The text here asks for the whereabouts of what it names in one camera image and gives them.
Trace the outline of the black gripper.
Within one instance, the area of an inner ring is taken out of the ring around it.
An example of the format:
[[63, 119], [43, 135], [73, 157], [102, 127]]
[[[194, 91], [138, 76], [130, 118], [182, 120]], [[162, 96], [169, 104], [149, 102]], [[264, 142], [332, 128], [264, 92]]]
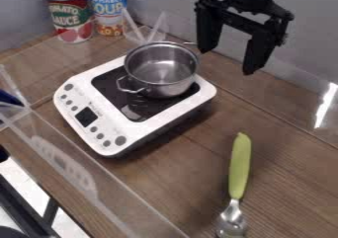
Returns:
[[[219, 43], [222, 21], [214, 9], [205, 6], [206, 0], [198, 0], [195, 6], [197, 46], [202, 53], [213, 50]], [[244, 74], [252, 75], [262, 69], [277, 46], [285, 44], [288, 23], [294, 20], [294, 14], [280, 6], [274, 0], [215, 0], [225, 8], [234, 8], [240, 13], [265, 14], [277, 17], [264, 24], [248, 20], [245, 33], [252, 35], [248, 42], [244, 60]]]

